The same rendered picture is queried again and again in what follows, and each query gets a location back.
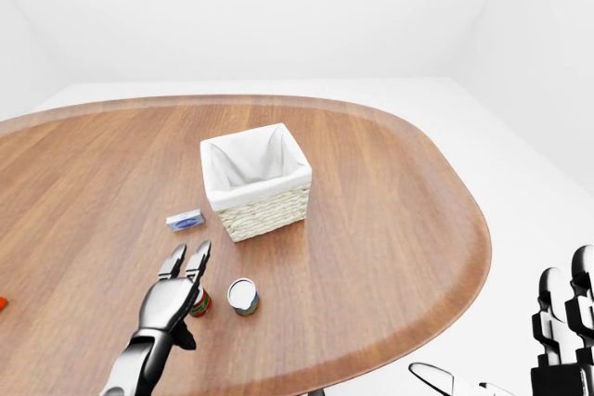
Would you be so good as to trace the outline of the red tomato sauce tin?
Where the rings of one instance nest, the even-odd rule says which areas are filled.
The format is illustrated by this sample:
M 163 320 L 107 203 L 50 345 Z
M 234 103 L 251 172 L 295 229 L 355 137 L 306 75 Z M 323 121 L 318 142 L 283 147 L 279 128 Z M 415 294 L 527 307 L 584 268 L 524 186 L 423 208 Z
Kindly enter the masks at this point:
M 213 301 L 209 293 L 199 286 L 199 294 L 190 308 L 189 314 L 192 317 L 199 318 L 206 315 L 212 308 Z

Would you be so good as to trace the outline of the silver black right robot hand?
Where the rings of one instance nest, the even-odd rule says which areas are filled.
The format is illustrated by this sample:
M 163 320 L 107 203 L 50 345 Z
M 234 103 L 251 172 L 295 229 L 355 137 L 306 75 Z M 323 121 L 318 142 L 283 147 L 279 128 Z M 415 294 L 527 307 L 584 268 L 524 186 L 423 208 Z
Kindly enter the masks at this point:
M 571 275 L 569 300 L 558 268 L 539 278 L 532 327 L 544 352 L 530 373 L 532 396 L 594 396 L 594 245 L 575 251 Z

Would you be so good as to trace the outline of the tin with white lid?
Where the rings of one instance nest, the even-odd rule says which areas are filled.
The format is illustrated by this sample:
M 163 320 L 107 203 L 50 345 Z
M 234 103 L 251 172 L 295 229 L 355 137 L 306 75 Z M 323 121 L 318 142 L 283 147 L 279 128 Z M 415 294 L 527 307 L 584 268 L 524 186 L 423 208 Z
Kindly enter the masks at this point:
M 259 303 L 256 285 L 247 277 L 235 280 L 228 288 L 227 301 L 239 315 L 254 313 Z

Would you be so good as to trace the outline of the wicker basket with white liner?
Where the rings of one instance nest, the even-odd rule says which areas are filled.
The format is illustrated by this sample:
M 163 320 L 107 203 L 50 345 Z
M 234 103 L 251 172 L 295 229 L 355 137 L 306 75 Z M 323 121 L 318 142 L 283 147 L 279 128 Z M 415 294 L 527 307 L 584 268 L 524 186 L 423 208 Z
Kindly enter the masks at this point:
M 283 123 L 200 142 L 206 198 L 234 242 L 306 217 L 313 172 Z

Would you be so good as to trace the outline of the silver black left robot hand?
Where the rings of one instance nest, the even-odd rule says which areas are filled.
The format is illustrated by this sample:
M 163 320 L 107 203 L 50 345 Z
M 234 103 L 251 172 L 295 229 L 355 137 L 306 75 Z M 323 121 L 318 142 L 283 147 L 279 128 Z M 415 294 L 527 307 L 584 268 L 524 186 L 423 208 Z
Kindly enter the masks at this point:
M 203 241 L 191 255 L 183 276 L 180 268 L 187 245 L 178 245 L 164 261 L 158 280 L 149 289 L 139 311 L 139 328 L 153 328 L 167 332 L 174 345 L 183 350 L 195 350 L 196 341 L 189 332 L 185 318 L 199 294 L 199 286 L 211 255 L 212 242 Z

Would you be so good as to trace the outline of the small blue white box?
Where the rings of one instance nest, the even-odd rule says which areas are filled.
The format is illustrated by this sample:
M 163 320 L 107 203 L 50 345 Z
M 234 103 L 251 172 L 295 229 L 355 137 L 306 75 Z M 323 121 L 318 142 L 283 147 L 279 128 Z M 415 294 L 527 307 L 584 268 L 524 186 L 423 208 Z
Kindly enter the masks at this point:
M 178 232 L 205 223 L 205 218 L 200 209 L 186 211 L 165 220 L 166 225 L 173 231 Z

